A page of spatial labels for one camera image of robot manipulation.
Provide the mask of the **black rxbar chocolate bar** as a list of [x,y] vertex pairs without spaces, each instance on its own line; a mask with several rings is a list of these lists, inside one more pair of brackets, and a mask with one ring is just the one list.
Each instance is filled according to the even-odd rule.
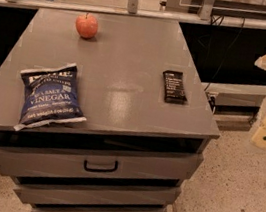
[[166,70],[163,72],[164,83],[164,101],[173,104],[185,104],[186,98],[183,74],[181,72]]

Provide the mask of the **red apple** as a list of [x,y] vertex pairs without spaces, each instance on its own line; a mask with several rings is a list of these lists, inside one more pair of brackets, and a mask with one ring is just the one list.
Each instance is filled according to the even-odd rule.
[[92,14],[79,15],[75,21],[77,33],[82,38],[91,39],[98,32],[98,20]]

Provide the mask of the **grey drawer cabinet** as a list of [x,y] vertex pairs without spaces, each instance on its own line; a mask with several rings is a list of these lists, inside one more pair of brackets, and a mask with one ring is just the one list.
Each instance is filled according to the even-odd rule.
[[[32,212],[166,212],[218,126],[178,23],[102,15],[82,40],[73,12],[43,9],[0,68],[0,173]],[[76,64],[86,120],[15,131],[21,70]],[[183,74],[185,104],[164,101],[163,72]],[[110,173],[84,161],[110,163]]]

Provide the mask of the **blue salt vinegar chip bag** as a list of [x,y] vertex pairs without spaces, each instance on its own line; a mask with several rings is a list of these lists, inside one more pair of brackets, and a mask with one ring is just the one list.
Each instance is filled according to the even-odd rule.
[[77,65],[21,70],[24,106],[15,131],[52,123],[84,122],[77,96]]

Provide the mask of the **grey low shelf rail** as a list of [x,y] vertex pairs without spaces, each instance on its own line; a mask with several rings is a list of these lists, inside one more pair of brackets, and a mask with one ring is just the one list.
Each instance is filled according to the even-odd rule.
[[206,94],[214,96],[215,104],[221,106],[261,107],[266,96],[266,86],[223,83],[201,84]]

